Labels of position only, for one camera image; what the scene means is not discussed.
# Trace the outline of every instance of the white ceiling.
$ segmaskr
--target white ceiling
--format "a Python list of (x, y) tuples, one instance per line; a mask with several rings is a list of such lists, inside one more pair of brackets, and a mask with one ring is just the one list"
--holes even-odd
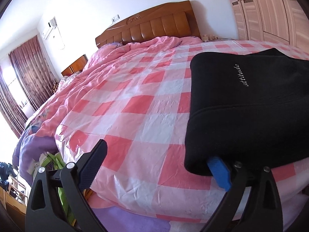
[(12, 0), (0, 19), (0, 50), (37, 28), (50, 0)]

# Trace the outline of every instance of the folded black clothing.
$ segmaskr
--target folded black clothing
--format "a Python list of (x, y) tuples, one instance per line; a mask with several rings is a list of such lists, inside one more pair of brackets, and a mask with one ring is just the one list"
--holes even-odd
[(277, 49), (250, 55), (203, 52), (190, 64), (185, 168), (211, 175), (220, 156), (249, 169), (309, 157), (309, 61)]

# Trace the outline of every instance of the wooden wardrobe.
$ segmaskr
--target wooden wardrobe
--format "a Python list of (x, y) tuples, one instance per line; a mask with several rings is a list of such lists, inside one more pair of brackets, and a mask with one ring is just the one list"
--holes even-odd
[(281, 42), (309, 52), (309, 20), (296, 0), (231, 0), (239, 39)]

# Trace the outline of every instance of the silver screw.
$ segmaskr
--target silver screw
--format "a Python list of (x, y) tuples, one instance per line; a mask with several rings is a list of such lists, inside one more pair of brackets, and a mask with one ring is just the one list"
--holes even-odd
[(39, 168), (39, 173), (44, 173), (45, 172), (45, 167), (40, 167)]
[(265, 172), (269, 173), (270, 172), (270, 168), (269, 167), (264, 167), (263, 168)]
[(241, 168), (243, 166), (243, 164), (239, 161), (236, 161), (235, 164), (234, 164), (234, 167), (236, 168)]
[(73, 167), (75, 167), (74, 162), (70, 162), (70, 163), (66, 164), (66, 168), (68, 168), (68, 169), (72, 169)]

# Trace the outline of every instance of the pink and white checkered cover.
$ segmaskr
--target pink and white checkered cover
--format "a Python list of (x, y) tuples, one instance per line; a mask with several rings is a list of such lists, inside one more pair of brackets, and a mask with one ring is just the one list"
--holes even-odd
[[(70, 106), (67, 99), (61, 106), (68, 110), (55, 138), (64, 161), (77, 161), (104, 139), (108, 154), (92, 184), (98, 196), (137, 214), (205, 222), (225, 192), (212, 177), (191, 174), (183, 167), (190, 61), (200, 52), (245, 55), (273, 47), (290, 57), (309, 60), (308, 54), (284, 44), (222, 41), (165, 51), (145, 48), (104, 69), (93, 69), (93, 79), (101, 76), (98, 83), (92, 88), (81, 86), (76, 105)], [(309, 183), (309, 159), (272, 171), (282, 202)], [(248, 190), (237, 217), (247, 198)]]

